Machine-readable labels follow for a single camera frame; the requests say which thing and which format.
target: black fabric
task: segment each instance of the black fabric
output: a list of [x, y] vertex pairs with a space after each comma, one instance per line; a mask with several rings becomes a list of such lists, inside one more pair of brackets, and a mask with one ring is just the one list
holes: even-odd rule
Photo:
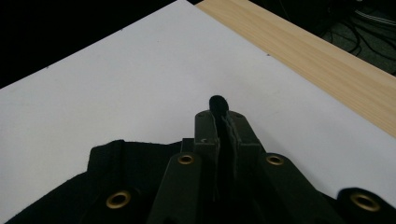
[[[7, 222], [141, 223], [161, 184], [169, 159], [181, 143], [159, 145], [122, 140], [95, 147], [87, 172], [64, 182]], [[115, 191], [131, 192], [131, 202], [117, 210], [106, 207]]]

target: black cable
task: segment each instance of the black cable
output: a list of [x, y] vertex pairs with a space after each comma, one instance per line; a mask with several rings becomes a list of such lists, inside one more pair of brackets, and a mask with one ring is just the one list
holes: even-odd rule
[[[349, 22], [353, 25], [352, 28], [353, 28], [354, 30], [356, 30], [355, 27], [358, 27], [359, 29], [365, 31], [367, 34], [372, 35], [372, 36], [374, 36], [374, 37], [376, 37], [376, 38], [378, 38], [378, 39], [384, 41], [385, 43], [389, 44], [390, 46], [393, 47], [393, 49], [396, 50], [396, 46], [395, 46], [393, 43], [391, 43], [390, 41], [388, 41], [386, 38], [382, 38], [382, 37], [380, 37], [377, 33], [372, 32], [372, 31], [368, 30], [367, 28], [362, 27], [362, 26], [356, 24], [356, 23], [353, 22], [351, 19], [349, 19]], [[396, 61], [395, 58], [390, 57], [390, 56], [388, 56], [388, 55], [385, 55], [385, 54], [383, 54], [383, 53], [381, 53], [381, 52], [379, 52], [379, 51], [373, 49], [373, 48], [371, 47], [371, 45], [368, 44], [368, 42], [366, 41], [366, 39], [365, 39], [359, 32], [358, 32], [358, 34], [359, 34], [359, 36], [361, 37], [361, 40], [363, 40], [364, 43], [367, 45], [367, 47], [368, 47], [370, 50], [372, 50], [374, 53], [376, 53], [376, 54], [378, 54], [378, 55], [381, 55], [382, 57], [387, 58], [387, 59], [389, 59], [389, 60]]]
[[370, 25], [373, 25], [373, 26], [375, 26], [377, 28], [379, 27], [379, 28], [384, 29], [386, 31], [396, 32], [396, 27], [394, 27], [394, 26], [386, 25], [384, 23], [376, 23], [376, 22], [364, 19], [362, 17], [356, 16], [354, 14], [352, 15], [352, 17], [357, 19], [357, 20], [359, 20], [359, 21], [362, 21], [362, 22], [365, 22], [365, 23], [369, 23]]
[[340, 21], [340, 23], [345, 25], [345, 27], [347, 27], [350, 31], [352, 31], [353, 35], [356, 37], [356, 45], [355, 45], [355, 47], [353, 49], [351, 49], [349, 51], [349, 53], [353, 52], [353, 51], [355, 51], [357, 48], [359, 48], [361, 46], [360, 35], [359, 35], [358, 31], [356, 31], [356, 29], [354, 29], [352, 26], [348, 25], [347, 23], [345, 23], [343, 21]]
[[[355, 41], [355, 40], [352, 39], [352, 38], [346, 37], [346, 36], [344, 36], [344, 35], [340, 35], [340, 34], [338, 34], [338, 33], [336, 33], [336, 32], [332, 32], [332, 33], [335, 34], [335, 35], [338, 35], [338, 36], [340, 36], [340, 37], [342, 37], [342, 38], [344, 38], [344, 39], [346, 39], [346, 40], [349, 40], [350, 42], [354, 43], [355, 46], [358, 44], [358, 42]], [[360, 53], [361, 53], [361, 45], [358, 45], [358, 52], [357, 52], [357, 53], [353, 53], [353, 54], [354, 54], [355, 56], [358, 56]]]
[[[347, 23], [344, 22], [344, 21], [342, 21], [342, 23], [343, 23], [345, 26], [347, 26], [349, 29], [351, 29], [354, 33], [358, 34], [358, 36], [361, 38], [361, 40], [367, 45], [367, 47], [368, 47], [372, 52], [374, 52], [374, 53], [376, 53], [376, 54], [378, 54], [378, 55], [380, 55], [380, 56], [382, 56], [382, 57], [384, 57], [384, 58], [386, 58], [386, 59], [389, 59], [389, 60], [392, 60], [392, 61], [396, 61], [395, 58], [392, 58], [392, 57], [390, 57], [390, 56], [388, 56], [388, 55], [385, 55], [385, 54], [383, 54], [383, 53], [381, 53], [381, 52], [379, 52], [379, 51], [373, 49], [373, 48], [371, 47], [371, 45], [367, 42], [367, 40], [356, 30], [355, 27], [357, 26], [357, 24], [354, 23], [351, 19], [349, 19], [348, 21], [351, 23], [351, 25], [347, 24]], [[392, 43], [390, 43], [388, 40], [385, 40], [385, 39], [383, 39], [383, 38], [379, 38], [379, 39], [385, 41], [386, 43], [390, 44], [394, 49], [396, 49], [396, 46], [394, 46], [394, 45], [393, 45]]]

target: wooden table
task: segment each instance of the wooden table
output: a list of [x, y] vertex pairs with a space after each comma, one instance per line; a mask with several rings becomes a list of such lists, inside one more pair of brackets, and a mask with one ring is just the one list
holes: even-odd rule
[[396, 137], [396, 78], [248, 0], [198, 8]]

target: wire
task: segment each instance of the wire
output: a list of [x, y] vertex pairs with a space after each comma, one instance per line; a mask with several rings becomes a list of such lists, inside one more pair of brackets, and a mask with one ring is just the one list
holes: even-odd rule
[[390, 21], [383, 18], [367, 15], [361, 11], [355, 10], [355, 13], [371, 21], [382, 22], [388, 25], [396, 26], [396, 21]]
[[340, 21], [340, 23], [343, 24], [343, 25], [345, 25], [350, 31], [352, 31], [353, 35], [354, 35], [355, 38], [356, 38], [356, 45], [355, 45], [355, 47], [354, 47], [353, 49], [351, 49], [351, 50], [349, 51], [349, 53], [350, 53], [350, 52], [353, 52], [353, 51], [355, 51], [357, 48], [359, 48], [360, 45], [361, 45], [361, 39], [359, 38], [360, 35], [359, 35], [358, 31], [357, 31], [356, 29], [354, 29], [352, 26], [349, 26], [348, 24], [346, 24], [346, 23], [343, 22], [343, 21]]
[[372, 36], [384, 41], [385, 43], [389, 44], [390, 46], [392, 46], [396, 50], [396, 46], [392, 42], [387, 40], [388, 37], [385, 37], [385, 36], [383, 36], [381, 34], [378, 34], [378, 33], [374, 32], [374, 31], [371, 31], [371, 30], [365, 28], [364, 26], [358, 25], [357, 23], [353, 22], [352, 20], [349, 20], [349, 22], [351, 22], [355, 27], [358, 27], [359, 29], [363, 30], [364, 32], [366, 32], [366, 33], [368, 33], [368, 34], [370, 34], [370, 35], [372, 35]]
[[356, 30], [356, 28], [355, 28], [355, 25], [356, 25], [356, 24], [354, 24], [351, 20], [349, 20], [349, 22], [351, 22], [352, 25], [349, 25], [349, 24], [347, 24], [346, 22], [341, 21], [342, 24], [344, 24], [346, 27], [348, 27], [349, 29], [351, 29], [351, 30], [353, 31], [353, 33], [356, 33], [356, 34], [361, 38], [361, 40], [367, 45], [367, 48], [369, 48], [372, 52], [374, 52], [374, 53], [376, 53], [376, 54], [378, 54], [378, 55], [380, 55], [380, 56], [382, 56], [382, 57], [384, 57], [384, 58], [386, 58], [386, 59], [389, 59], [389, 60], [392, 60], [392, 61], [396, 61], [395, 58], [389, 57], [388, 55], [385, 55], [385, 54], [383, 54], [383, 53], [381, 53], [381, 52], [379, 52], [379, 51], [373, 49], [373, 48], [371, 47], [371, 45], [367, 42], [367, 40]]
[[[346, 39], [346, 40], [349, 40], [350, 42], [354, 43], [355, 46], [358, 45], [357, 40], [355, 41], [355, 40], [352, 39], [352, 38], [346, 37], [346, 36], [344, 36], [344, 35], [340, 35], [340, 34], [338, 34], [338, 33], [336, 33], [336, 32], [332, 32], [332, 34], [338, 35], [338, 36], [340, 36], [340, 37], [342, 37], [342, 38], [344, 38], [344, 39]], [[361, 53], [361, 45], [358, 45], [358, 49], [359, 49], [358, 52], [357, 52], [357, 53], [354, 53], [355, 56], [358, 56], [358, 55]]]
[[[396, 34], [396, 29], [395, 28], [390, 28], [390, 27], [388, 27], [388, 26], [384, 26], [384, 24], [378, 24], [378, 23], [376, 23], [376, 24], [373, 24], [373, 23], [371, 23], [371, 22], [369, 22], [369, 21], [365, 21], [365, 20], [362, 20], [360, 17], [354, 17], [355, 19], [357, 19], [357, 20], [359, 20], [359, 21], [362, 21], [362, 22], [365, 22], [366, 24], [370, 24], [370, 25], [373, 25], [373, 26], [375, 26], [375, 27], [377, 27], [377, 28], [381, 28], [381, 29], [383, 29], [383, 30], [386, 30], [386, 31], [389, 31], [389, 32], [393, 32], [394, 34]], [[375, 33], [376, 35], [380, 35], [380, 36], [382, 36], [382, 37], [385, 37], [386, 39], [390, 39], [390, 40], [396, 40], [396, 38], [392, 38], [392, 37], [389, 37], [389, 36], [386, 36], [386, 35], [382, 35], [382, 34], [379, 34], [379, 33]]]

